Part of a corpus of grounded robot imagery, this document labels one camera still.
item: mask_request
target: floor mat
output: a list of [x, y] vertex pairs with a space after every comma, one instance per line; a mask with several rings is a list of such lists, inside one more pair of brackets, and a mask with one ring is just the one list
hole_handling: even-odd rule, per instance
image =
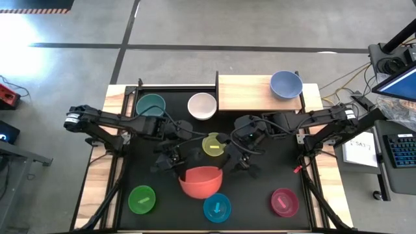
[[0, 14], [66, 14], [74, 0], [0, 0]]

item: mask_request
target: keyboard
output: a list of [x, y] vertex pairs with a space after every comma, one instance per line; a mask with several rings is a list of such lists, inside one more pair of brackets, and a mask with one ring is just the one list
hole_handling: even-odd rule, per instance
[[416, 167], [416, 136], [413, 137], [412, 134], [395, 134], [383, 137], [393, 167]]

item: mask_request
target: green bowl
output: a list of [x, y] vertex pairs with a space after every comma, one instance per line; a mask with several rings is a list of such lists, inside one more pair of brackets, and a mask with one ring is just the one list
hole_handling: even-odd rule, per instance
[[[140, 98], [139, 101], [137, 101], [136, 112], [137, 114], [140, 114], [141, 112], [143, 112], [144, 110], [146, 110], [147, 108], [153, 105], [156, 105], [163, 110], [166, 108], [166, 102], [164, 101], [163, 97], [157, 94], [146, 94], [145, 96]], [[152, 109], [147, 110], [142, 115], [143, 116], [162, 116], [163, 110], [161, 109], [154, 107]]]
[[155, 191], [149, 186], [141, 185], [134, 188], [129, 195], [129, 208], [138, 215], [151, 211], [156, 203]]

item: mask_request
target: teal bowl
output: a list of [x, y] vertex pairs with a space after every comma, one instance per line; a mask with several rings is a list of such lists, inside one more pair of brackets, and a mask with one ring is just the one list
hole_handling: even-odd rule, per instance
[[[166, 102], [164, 101], [163, 97], [157, 94], [146, 94], [145, 96], [140, 98], [139, 101], [137, 102], [136, 113], [140, 114], [147, 108], [154, 106], [154, 105], [160, 107], [163, 110], [166, 108]], [[147, 110], [142, 115], [143, 116], [162, 116], [163, 111], [161, 109], [154, 107], [154, 108]]]

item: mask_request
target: red device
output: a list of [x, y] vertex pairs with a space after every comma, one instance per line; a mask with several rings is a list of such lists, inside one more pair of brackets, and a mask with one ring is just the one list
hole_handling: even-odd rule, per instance
[[0, 84], [0, 110], [16, 110], [20, 94]]

